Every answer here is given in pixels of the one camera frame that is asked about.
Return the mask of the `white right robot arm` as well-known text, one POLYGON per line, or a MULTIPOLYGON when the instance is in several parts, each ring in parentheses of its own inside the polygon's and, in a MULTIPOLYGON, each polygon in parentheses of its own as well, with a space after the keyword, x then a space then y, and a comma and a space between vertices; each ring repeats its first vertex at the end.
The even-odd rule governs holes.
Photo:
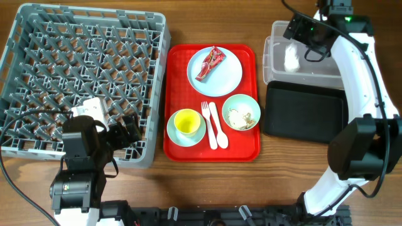
POLYGON ((401 157, 401 116, 379 70, 371 20, 355 15, 350 1, 318 1, 317 7, 312 17, 295 11, 285 38, 335 60, 349 121, 329 144, 325 173, 297 201, 296 218, 303 223, 334 215, 369 181, 376 188, 366 198, 375 197, 401 157))

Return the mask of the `small light blue saucer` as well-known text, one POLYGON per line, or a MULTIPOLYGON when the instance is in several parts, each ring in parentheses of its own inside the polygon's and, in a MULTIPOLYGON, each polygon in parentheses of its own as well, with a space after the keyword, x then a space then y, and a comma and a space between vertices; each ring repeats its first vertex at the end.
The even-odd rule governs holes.
POLYGON ((197 121, 200 121, 200 125, 198 129, 195 131, 195 134, 192 136, 184 135, 184 133, 180 132, 175 125, 175 118, 180 112, 185 111, 185 109, 176 111, 168 120, 166 131, 170 140, 178 146, 181 147, 191 147, 198 144, 205 136, 206 133, 206 123, 202 116, 193 110, 193 116, 197 121))

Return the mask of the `rice and food scraps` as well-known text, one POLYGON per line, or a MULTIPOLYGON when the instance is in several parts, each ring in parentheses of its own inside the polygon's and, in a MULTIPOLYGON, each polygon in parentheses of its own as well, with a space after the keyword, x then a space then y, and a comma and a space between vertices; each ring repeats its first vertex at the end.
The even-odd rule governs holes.
POLYGON ((233 129, 247 130, 255 125, 256 121, 251 118, 251 113, 242 114, 235 109, 230 109, 227 113, 227 120, 233 129))

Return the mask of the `red snack wrapper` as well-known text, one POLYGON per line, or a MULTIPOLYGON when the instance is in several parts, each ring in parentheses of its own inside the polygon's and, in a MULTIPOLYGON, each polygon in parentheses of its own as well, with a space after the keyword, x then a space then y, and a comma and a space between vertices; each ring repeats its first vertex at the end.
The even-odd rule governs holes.
POLYGON ((196 76, 196 80, 202 81, 217 65, 219 65, 226 55, 216 46, 213 46, 209 54, 202 62, 201 71, 196 76))

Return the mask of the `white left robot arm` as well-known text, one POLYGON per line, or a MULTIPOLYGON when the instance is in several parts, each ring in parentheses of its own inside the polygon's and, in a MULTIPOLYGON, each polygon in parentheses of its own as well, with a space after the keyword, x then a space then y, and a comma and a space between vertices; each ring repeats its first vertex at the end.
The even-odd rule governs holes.
POLYGON ((106 127, 91 116, 77 116, 63 124, 65 155, 50 186, 55 220, 59 225, 140 225, 127 201, 101 200, 107 164, 116 165, 114 152, 142 138, 137 114, 106 127))

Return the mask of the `light green bowl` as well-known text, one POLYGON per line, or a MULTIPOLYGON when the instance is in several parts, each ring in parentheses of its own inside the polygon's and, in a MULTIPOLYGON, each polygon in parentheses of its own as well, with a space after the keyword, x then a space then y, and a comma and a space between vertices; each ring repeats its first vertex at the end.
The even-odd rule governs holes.
POLYGON ((260 117, 261 117, 261 109, 257 101, 252 98, 251 96, 248 96, 246 94, 236 94, 230 96, 225 102, 224 105, 222 106, 222 116, 224 118, 225 123, 232 128, 229 125, 229 122, 227 120, 227 113, 230 109, 235 109, 239 111, 242 114, 247 114, 248 112, 251 113, 251 118, 256 121, 255 125, 253 125, 252 128, 256 127, 259 123, 260 117))

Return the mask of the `yellow plastic cup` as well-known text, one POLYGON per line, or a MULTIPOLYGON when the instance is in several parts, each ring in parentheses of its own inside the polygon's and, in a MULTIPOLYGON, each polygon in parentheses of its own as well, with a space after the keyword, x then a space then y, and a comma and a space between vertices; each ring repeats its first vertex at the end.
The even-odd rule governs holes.
POLYGON ((194 136, 201 124, 197 111, 193 109, 179 110, 174 117, 174 126, 186 137, 194 136))

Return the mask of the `white tissue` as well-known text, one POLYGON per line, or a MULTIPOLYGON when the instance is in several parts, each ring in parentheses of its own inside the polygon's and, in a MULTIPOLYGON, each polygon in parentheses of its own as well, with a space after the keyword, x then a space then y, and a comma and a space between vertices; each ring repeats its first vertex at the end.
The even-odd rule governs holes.
POLYGON ((289 44, 285 48, 284 69, 286 72, 297 72, 300 69, 299 56, 297 53, 297 45, 289 44))

